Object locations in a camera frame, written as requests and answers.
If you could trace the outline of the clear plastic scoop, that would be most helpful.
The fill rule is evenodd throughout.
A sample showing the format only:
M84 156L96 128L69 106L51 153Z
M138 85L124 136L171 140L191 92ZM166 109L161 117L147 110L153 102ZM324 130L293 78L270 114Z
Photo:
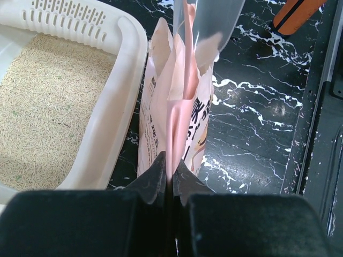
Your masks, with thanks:
M174 1L173 35L191 49L221 52L227 45L245 1Z

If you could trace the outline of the pink cat litter bag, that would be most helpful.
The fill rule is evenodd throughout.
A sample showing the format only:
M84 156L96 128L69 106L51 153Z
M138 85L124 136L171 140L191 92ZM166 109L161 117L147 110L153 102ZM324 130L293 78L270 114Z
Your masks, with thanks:
M149 41L139 113L138 175L161 152L166 154L168 178L181 161L193 173L200 169L222 34L196 43L196 8L195 3L181 1L183 21L170 29L160 18Z

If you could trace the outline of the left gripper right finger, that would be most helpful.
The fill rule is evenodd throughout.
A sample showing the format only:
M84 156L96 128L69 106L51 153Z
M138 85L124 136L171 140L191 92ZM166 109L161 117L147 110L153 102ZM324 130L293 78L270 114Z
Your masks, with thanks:
M302 197L215 193L184 162L173 196L179 256L342 256Z

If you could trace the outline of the cream plastic litter box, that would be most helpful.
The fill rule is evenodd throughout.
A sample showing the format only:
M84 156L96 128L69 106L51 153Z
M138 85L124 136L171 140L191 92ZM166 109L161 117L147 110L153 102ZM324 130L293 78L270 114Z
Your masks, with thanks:
M1 208L21 191L104 190L147 37L101 1L1 1Z

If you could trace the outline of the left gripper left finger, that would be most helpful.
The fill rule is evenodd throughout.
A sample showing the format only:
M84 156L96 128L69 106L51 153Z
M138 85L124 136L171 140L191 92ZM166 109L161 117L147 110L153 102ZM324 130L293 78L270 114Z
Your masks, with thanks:
M1 214L1 256L163 256L166 157L121 190L26 191Z

